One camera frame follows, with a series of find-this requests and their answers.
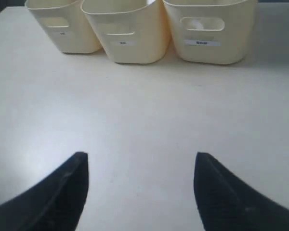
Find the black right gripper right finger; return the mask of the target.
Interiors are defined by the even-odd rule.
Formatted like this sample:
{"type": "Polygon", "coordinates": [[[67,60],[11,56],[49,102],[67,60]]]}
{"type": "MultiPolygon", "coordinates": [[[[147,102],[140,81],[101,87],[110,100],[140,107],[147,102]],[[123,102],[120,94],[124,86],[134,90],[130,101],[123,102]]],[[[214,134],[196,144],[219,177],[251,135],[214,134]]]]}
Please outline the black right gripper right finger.
{"type": "Polygon", "coordinates": [[[209,153],[196,155],[194,195],[206,231],[289,231],[289,209],[250,187],[209,153]]]}

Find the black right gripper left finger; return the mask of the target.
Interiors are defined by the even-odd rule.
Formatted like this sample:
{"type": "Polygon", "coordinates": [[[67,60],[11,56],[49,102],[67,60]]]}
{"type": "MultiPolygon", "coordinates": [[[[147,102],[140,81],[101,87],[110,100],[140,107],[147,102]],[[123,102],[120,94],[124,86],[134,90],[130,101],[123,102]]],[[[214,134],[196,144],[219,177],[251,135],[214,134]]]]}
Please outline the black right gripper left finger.
{"type": "Polygon", "coordinates": [[[88,154],[76,152],[38,184],[0,205],[0,231],[74,231],[88,190],[88,154]]]}

